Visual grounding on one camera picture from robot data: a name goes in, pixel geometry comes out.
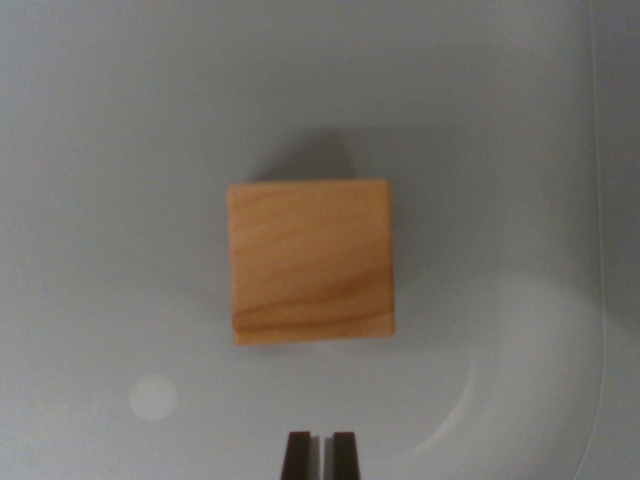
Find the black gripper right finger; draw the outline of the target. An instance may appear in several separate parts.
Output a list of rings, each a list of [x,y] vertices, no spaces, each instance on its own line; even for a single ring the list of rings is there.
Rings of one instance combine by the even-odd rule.
[[[324,480],[360,480],[360,466],[354,432],[335,432],[325,439]]]

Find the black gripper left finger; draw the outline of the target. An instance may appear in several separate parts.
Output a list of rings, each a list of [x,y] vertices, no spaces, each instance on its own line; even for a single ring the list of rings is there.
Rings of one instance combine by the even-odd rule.
[[[320,439],[308,431],[290,432],[281,470],[281,480],[319,480]]]

